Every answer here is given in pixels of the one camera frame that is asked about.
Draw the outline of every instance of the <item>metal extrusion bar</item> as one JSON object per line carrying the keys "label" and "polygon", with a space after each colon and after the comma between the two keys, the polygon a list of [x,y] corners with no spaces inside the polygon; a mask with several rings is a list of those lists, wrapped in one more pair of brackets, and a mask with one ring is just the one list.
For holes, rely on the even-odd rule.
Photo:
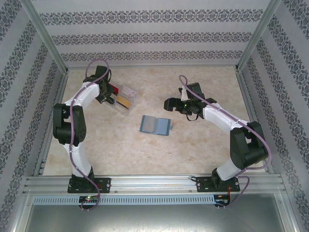
{"label": "metal extrusion bar", "polygon": [[[247,173],[250,184],[245,191],[252,193],[280,193],[286,192],[280,174]],[[111,191],[107,195],[185,195],[185,194],[226,194],[227,192],[198,193],[196,183],[192,176],[206,176],[205,174],[193,175],[116,175],[97,176],[109,177]],[[34,176],[28,177],[23,190],[25,195],[69,195],[67,193],[70,176]],[[242,189],[246,179],[240,178],[239,185]]]}

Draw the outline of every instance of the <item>gray floor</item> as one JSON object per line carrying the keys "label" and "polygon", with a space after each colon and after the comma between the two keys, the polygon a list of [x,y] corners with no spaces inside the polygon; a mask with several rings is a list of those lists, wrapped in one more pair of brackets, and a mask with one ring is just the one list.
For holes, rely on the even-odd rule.
{"label": "gray floor", "polygon": [[32,208],[28,232],[281,232],[271,194],[244,195],[231,208],[213,205],[77,206]]}

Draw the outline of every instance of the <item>perforated metal strip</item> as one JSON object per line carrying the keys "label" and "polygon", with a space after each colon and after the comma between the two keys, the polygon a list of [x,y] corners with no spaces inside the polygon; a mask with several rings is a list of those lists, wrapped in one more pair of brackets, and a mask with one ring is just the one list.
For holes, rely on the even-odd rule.
{"label": "perforated metal strip", "polygon": [[[34,205],[77,205],[79,196],[36,196]],[[213,204],[213,195],[101,196],[100,205]]]}

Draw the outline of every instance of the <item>transparent plastic box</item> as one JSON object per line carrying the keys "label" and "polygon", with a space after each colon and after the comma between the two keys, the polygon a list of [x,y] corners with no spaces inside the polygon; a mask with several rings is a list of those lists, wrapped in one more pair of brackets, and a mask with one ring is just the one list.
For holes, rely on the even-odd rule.
{"label": "transparent plastic box", "polygon": [[111,98],[114,99],[114,104],[105,102],[110,107],[127,116],[136,105],[136,91],[127,86],[121,86],[114,81],[109,84],[114,88]]}

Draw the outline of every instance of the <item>metal base plate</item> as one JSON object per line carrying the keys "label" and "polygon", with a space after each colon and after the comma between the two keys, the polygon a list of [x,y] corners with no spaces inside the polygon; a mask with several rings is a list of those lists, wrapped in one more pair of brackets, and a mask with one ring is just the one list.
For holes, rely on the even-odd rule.
{"label": "metal base plate", "polygon": [[199,176],[195,177],[197,183],[197,191],[198,192],[228,192],[228,187],[230,187],[231,192],[239,192],[239,182],[236,177],[233,177],[224,182],[224,185],[219,186],[219,188],[215,188],[211,181],[210,176]]}
{"label": "metal base plate", "polygon": [[[100,189],[100,193],[110,193],[111,189],[111,179],[110,178],[95,178],[95,183]],[[73,180],[72,178],[69,181],[68,193],[85,193],[85,191],[73,188]],[[91,191],[87,193],[96,193],[97,190],[93,188]]]}

